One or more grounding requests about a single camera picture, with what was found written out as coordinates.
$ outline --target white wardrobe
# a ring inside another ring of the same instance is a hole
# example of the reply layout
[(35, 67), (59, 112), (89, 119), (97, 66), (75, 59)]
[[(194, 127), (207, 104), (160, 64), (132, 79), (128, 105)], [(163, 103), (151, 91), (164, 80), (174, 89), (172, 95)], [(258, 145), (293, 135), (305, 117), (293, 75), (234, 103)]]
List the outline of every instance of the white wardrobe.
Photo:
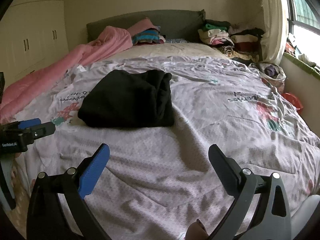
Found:
[(64, 0), (14, 0), (0, 21), (6, 87), (68, 53)]

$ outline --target white curtain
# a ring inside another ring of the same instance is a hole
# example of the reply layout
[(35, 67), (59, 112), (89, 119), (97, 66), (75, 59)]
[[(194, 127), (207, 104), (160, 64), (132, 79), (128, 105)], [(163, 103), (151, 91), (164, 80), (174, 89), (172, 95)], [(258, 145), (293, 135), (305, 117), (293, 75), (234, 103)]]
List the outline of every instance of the white curtain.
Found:
[(263, 61), (279, 64), (288, 36), (287, 0), (262, 0), (266, 33), (261, 39)]

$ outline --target headboard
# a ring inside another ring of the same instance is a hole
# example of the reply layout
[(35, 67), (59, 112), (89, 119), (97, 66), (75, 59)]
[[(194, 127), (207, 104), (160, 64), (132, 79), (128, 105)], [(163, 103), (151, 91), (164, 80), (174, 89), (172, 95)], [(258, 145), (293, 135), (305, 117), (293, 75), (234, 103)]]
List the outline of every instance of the headboard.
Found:
[(87, 24), (88, 42), (95, 40), (108, 25), (128, 29), (148, 17), (153, 25), (161, 26), (160, 33), (167, 39), (186, 39), (199, 42), (198, 29), (205, 21), (205, 11), (153, 10), (122, 14)]

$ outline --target green towel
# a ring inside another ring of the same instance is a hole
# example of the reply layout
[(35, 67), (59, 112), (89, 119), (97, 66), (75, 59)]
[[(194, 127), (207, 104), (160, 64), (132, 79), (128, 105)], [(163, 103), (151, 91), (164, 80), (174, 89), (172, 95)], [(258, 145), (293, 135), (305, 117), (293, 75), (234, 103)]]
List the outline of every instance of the green towel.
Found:
[(205, 26), (203, 26), (202, 30), (204, 32), (207, 32), (208, 30), (212, 30), (212, 29), (220, 29), (222, 31), (227, 31), (227, 28), (226, 27), (218, 27), (218, 26), (214, 26), (214, 25), (211, 25), (209, 23), (207, 23)]

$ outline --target pink pillow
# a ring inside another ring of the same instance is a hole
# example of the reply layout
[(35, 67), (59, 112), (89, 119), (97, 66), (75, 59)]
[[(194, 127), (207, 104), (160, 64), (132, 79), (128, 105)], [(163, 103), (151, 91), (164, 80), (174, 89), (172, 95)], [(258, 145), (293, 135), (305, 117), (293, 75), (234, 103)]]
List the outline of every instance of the pink pillow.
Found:
[(149, 18), (145, 18), (137, 22), (135, 25), (132, 25), (130, 28), (127, 29), (127, 31), (130, 33), (131, 36), (134, 36), (140, 32), (143, 32), (151, 28), (157, 29), (157, 27), (152, 24)]

